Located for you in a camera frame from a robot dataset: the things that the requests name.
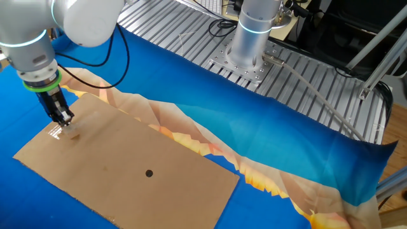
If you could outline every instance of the gray cable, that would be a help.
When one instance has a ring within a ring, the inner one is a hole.
[[[293,75],[295,75],[301,82],[305,83],[307,87],[320,99],[323,101],[325,106],[327,106],[335,115],[338,117],[345,126],[347,126],[361,141],[366,141],[364,137],[358,133],[358,131],[322,96],[317,89],[315,89],[302,75],[300,75],[297,71],[295,71],[291,66],[287,65],[286,63],[282,63],[282,66],[286,69],[290,70]]]

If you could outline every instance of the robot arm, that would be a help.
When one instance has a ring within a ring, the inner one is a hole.
[[[74,114],[59,87],[61,75],[46,30],[61,27],[76,44],[99,46],[113,33],[125,1],[0,1],[0,48],[26,89],[36,93],[48,116],[62,127]]]

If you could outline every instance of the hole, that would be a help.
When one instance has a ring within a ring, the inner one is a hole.
[[[147,177],[152,177],[152,176],[153,176],[153,171],[147,170],[147,171],[146,171],[146,176],[147,176]]]

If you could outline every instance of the cardboard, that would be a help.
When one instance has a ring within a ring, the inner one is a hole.
[[[49,124],[15,159],[120,228],[214,228],[238,176],[83,95],[80,135]]]

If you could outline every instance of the blue fabric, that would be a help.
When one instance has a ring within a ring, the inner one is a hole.
[[[347,139],[277,101],[240,88],[177,55],[125,33],[131,49],[122,92],[176,103],[242,156],[318,183],[338,188],[349,203],[370,199],[394,146]],[[89,68],[115,83],[125,68],[123,41],[116,32],[110,61]],[[69,45],[57,50],[89,62],[101,62],[108,44],[98,48]],[[66,67],[84,67],[64,58]],[[110,222],[12,159],[51,120],[36,96],[26,91],[15,71],[0,74],[0,228],[115,228]],[[72,104],[77,98],[64,91]],[[209,159],[238,174],[219,156]],[[310,228],[291,201],[245,184],[241,177],[217,228]]]
[[[125,31],[125,36],[131,65],[117,86],[122,92],[175,103],[239,155],[336,188],[352,205],[375,194],[395,144],[377,146],[349,139],[130,32]],[[66,43],[62,38],[55,47],[66,47]],[[108,42],[97,48],[71,47],[65,54],[98,63],[106,56]],[[126,59],[116,30],[111,59],[105,66],[86,67],[64,57],[57,60],[66,67],[85,67],[113,84],[123,74]]]
[[[51,119],[34,93],[23,88],[14,69],[7,67],[0,77],[9,85],[0,91],[0,108],[7,111],[0,113],[0,228],[116,228],[12,159]],[[76,101],[74,94],[64,89],[63,93],[68,104]],[[208,155],[207,158],[240,176],[217,229],[270,225],[274,228],[310,228],[310,223],[295,211],[288,198],[271,197],[246,184],[244,176],[222,156]]]

